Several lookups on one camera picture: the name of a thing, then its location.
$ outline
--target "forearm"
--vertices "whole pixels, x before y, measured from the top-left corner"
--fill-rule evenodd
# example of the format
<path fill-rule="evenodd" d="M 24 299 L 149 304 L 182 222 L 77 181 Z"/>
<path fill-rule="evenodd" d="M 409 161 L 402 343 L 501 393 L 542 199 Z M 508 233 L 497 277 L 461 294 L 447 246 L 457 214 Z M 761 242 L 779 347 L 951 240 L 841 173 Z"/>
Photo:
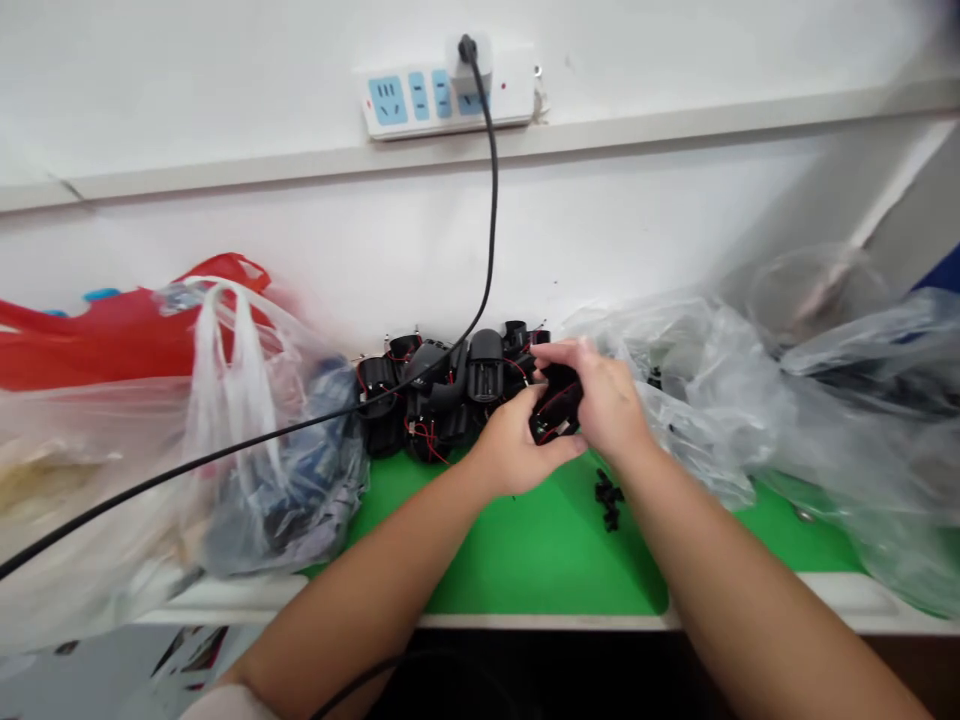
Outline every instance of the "forearm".
<path fill-rule="evenodd" d="M 928 717 L 867 645 L 666 453 L 634 453 L 617 470 L 697 654 L 741 717 Z"/>
<path fill-rule="evenodd" d="M 281 718 L 303 718 L 367 668 L 403 652 L 480 511 L 489 483 L 467 462 L 420 490 L 307 586 L 228 671 Z M 385 679 L 345 701 L 362 717 Z"/>

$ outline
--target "white sleeve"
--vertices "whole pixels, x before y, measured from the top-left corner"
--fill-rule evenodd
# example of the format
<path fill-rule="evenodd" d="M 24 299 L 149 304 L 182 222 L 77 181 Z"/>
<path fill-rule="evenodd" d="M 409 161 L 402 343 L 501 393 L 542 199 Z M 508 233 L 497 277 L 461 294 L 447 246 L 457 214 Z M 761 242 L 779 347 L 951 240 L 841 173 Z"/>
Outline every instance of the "white sleeve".
<path fill-rule="evenodd" d="M 223 685 L 187 708 L 180 720 L 277 720 L 277 717 L 245 685 Z"/>

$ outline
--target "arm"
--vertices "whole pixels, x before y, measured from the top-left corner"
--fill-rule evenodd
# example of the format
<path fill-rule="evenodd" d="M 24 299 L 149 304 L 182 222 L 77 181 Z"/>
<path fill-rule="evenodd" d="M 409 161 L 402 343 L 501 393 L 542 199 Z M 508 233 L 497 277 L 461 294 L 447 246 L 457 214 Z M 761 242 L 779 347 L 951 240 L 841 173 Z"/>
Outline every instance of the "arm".
<path fill-rule="evenodd" d="M 363 671 L 403 652 L 480 511 L 519 495 L 586 450 L 582 438 L 537 447 L 527 425 L 543 387 L 499 408 L 469 455 L 433 480 L 304 588 L 221 678 L 249 687 L 281 718 L 309 718 Z M 386 677 L 331 717 L 361 718 Z"/>
<path fill-rule="evenodd" d="M 536 345 L 580 375 L 583 433 L 611 464 L 698 656 L 743 718 L 928 718 L 797 576 L 660 449 L 629 368 L 584 341 Z"/>

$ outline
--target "power strip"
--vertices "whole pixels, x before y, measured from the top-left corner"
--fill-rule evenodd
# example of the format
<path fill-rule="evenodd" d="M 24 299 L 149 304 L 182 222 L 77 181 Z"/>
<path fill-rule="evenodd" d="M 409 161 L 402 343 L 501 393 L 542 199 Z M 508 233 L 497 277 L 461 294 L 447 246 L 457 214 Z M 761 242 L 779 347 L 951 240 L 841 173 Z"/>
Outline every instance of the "power strip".
<path fill-rule="evenodd" d="M 494 49 L 488 100 L 493 124 L 525 125 L 533 119 L 532 45 Z M 363 117 L 374 140 L 444 135 L 485 127 L 480 98 L 458 93 L 442 59 L 356 71 Z"/>

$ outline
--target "left hand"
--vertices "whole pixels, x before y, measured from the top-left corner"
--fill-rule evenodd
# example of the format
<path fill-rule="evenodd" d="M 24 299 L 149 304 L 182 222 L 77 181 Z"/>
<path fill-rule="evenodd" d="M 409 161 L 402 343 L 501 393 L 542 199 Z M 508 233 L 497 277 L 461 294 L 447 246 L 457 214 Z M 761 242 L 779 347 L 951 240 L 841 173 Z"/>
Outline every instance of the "left hand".
<path fill-rule="evenodd" d="M 498 495 L 521 495 L 533 490 L 550 473 L 587 450 L 580 435 L 560 437 L 537 446 L 530 434 L 530 416 L 546 385 L 524 388 L 513 400 L 497 408 L 461 463 L 469 463 L 494 484 Z"/>

